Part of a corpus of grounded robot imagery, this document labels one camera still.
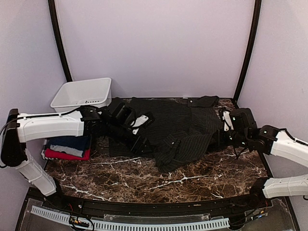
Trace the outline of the black clothes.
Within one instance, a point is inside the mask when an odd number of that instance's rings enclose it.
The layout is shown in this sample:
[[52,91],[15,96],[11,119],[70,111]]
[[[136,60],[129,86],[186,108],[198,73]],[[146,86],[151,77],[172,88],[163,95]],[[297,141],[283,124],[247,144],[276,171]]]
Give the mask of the black clothes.
[[152,153],[160,172],[168,173],[202,158],[218,142],[223,123],[214,106],[218,96],[175,100],[132,98],[129,105],[138,115],[151,112],[154,122],[139,134],[154,146]]

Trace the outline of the navy blue t-shirt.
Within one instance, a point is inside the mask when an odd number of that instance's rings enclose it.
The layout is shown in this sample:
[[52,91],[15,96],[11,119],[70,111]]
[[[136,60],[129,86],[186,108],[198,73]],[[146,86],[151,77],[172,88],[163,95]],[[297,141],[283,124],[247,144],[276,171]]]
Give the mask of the navy blue t-shirt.
[[47,148],[76,157],[83,157],[86,150],[89,149],[91,137],[89,136],[62,136],[50,138],[47,142]]

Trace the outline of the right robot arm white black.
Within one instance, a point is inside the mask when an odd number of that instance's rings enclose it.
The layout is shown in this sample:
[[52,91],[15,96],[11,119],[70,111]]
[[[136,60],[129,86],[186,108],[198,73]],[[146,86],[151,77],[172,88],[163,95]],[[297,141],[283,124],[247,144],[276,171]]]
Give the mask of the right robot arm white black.
[[[308,165],[308,144],[293,137],[286,128],[264,125],[258,128],[249,108],[229,111],[219,110],[224,127],[218,132],[218,143],[242,151],[256,151],[259,155],[273,155],[291,160],[303,166]],[[259,178],[250,189],[245,204],[250,209],[257,208],[264,199],[281,196],[302,196],[308,198],[308,176],[288,178]]]

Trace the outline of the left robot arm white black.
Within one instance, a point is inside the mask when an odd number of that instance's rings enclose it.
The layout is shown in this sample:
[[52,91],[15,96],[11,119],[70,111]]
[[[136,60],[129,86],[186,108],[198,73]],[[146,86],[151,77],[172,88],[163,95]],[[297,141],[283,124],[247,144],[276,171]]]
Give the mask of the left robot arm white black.
[[12,109],[0,130],[1,168],[17,169],[44,196],[49,196],[49,202],[56,209],[63,210],[68,206],[68,199],[61,194],[56,180],[27,151],[26,142],[63,136],[106,136],[126,145],[133,154],[140,155],[151,146],[147,138],[138,134],[139,129],[153,122],[152,113],[137,116],[134,109],[124,103],[114,110],[107,106],[81,106],[53,114],[20,114],[17,109]]

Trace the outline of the white plastic bin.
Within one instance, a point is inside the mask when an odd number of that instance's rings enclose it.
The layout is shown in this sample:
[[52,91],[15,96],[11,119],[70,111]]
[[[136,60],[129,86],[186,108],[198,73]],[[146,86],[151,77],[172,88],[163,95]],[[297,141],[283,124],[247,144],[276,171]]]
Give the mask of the white plastic bin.
[[60,87],[50,106],[56,112],[83,105],[108,106],[112,100],[111,83],[109,77],[67,82]]

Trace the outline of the folded red t-shirt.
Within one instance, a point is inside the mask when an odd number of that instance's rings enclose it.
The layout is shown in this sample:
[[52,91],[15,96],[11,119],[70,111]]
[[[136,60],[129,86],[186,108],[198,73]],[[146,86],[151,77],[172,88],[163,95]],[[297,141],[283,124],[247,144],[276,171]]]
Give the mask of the folded red t-shirt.
[[65,154],[61,152],[56,152],[51,149],[46,149],[42,152],[42,157],[45,159],[63,159],[63,160],[89,160],[90,158],[90,149],[86,150],[83,153],[82,157],[70,155],[70,154]]

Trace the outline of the black curved front rail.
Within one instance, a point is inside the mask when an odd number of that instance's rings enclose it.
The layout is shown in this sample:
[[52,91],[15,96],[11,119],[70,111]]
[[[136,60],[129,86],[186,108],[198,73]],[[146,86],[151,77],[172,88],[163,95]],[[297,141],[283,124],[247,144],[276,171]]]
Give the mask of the black curved front rail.
[[185,215],[209,214],[211,218],[223,216],[231,219],[232,225],[240,225],[247,220],[248,213],[265,209],[268,211],[276,205],[288,207],[289,199],[278,197],[274,199],[261,198],[256,194],[246,194],[227,199],[188,203],[140,204],[107,202],[90,200],[67,195],[52,196],[47,199],[36,188],[30,187],[26,198],[42,202],[48,208],[67,210],[75,215],[87,218],[106,215],[169,217]]

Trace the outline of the left black frame post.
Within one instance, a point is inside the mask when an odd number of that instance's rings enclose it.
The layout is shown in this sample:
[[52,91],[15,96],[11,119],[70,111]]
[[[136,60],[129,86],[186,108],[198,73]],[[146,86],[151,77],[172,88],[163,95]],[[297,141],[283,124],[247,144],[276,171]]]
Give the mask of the left black frame post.
[[72,76],[70,73],[68,61],[66,58],[64,45],[61,37],[61,31],[59,27],[58,17],[57,17],[57,10],[56,10],[56,2],[55,0],[48,0],[48,6],[49,6],[49,12],[50,12],[50,18],[51,18],[51,24],[53,29],[53,34],[59,54],[59,58],[61,61],[62,69],[64,72],[64,76],[67,82],[72,82]]

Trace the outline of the black frame post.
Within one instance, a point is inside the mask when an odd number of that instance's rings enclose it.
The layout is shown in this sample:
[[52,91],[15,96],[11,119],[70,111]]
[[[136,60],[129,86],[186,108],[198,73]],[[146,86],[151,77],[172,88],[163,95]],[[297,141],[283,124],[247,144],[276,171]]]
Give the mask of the black frame post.
[[51,24],[53,29],[53,34],[59,54],[59,58],[61,61],[62,69],[64,72],[64,76],[67,82],[72,82],[72,76],[70,73],[68,61],[66,58],[64,45],[61,37],[61,31],[59,27],[58,17],[57,17],[57,10],[56,10],[56,2],[55,0],[48,0],[48,6],[49,6],[49,12],[50,12],[50,18],[51,18]]
[[255,39],[257,35],[257,28],[258,28],[258,23],[259,23],[259,18],[260,18],[261,5],[262,5],[262,0],[255,0],[251,28],[250,28],[249,38],[248,38],[245,56],[243,60],[243,65],[242,65],[239,79],[237,82],[237,86],[236,86],[236,89],[233,95],[234,103],[238,103],[238,100],[240,98],[240,95],[241,95],[241,92],[244,86],[244,81],[247,75],[247,71],[249,68],[249,64],[250,64],[250,60],[251,60],[251,56],[252,56],[253,48],[255,44]]

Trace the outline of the right black frame post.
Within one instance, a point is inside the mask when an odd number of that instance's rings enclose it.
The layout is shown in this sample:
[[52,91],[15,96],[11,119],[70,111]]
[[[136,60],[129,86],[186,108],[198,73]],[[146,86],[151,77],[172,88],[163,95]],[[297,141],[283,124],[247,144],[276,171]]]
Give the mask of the right black frame post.
[[251,28],[250,28],[249,38],[248,38],[245,56],[243,60],[243,65],[242,65],[239,79],[237,82],[237,86],[236,86],[236,89],[233,95],[234,103],[238,103],[238,100],[240,98],[240,95],[241,95],[241,92],[244,86],[244,81],[247,75],[247,71],[249,68],[249,64],[250,64],[250,60],[251,60],[251,56],[252,56],[253,48],[255,44],[255,39],[257,35],[257,28],[258,28],[258,23],[259,23],[259,18],[260,18],[261,5],[262,5],[262,0],[255,0]]

